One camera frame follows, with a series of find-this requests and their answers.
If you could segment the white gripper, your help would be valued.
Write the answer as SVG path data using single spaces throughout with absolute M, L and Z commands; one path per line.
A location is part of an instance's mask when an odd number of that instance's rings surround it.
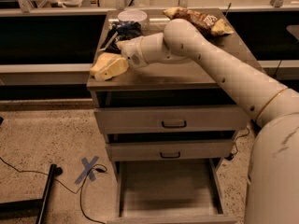
M 125 73 L 129 66 L 131 68 L 147 66 L 148 63 L 145 61 L 141 51 L 141 41 L 142 37 L 137 37 L 131 40 L 117 42 L 117 48 L 121 50 L 123 58 L 112 59 L 109 61 L 95 73 L 95 79 L 98 81 L 105 81 Z

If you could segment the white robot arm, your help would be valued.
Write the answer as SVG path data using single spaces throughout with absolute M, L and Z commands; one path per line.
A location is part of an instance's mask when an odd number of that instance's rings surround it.
M 88 83 L 118 180 L 110 224 L 235 224 L 216 172 L 248 121 L 260 132 L 245 224 L 299 224 L 296 91 L 235 36 L 211 43 L 184 20 L 132 39 L 122 55 L 127 72 Z

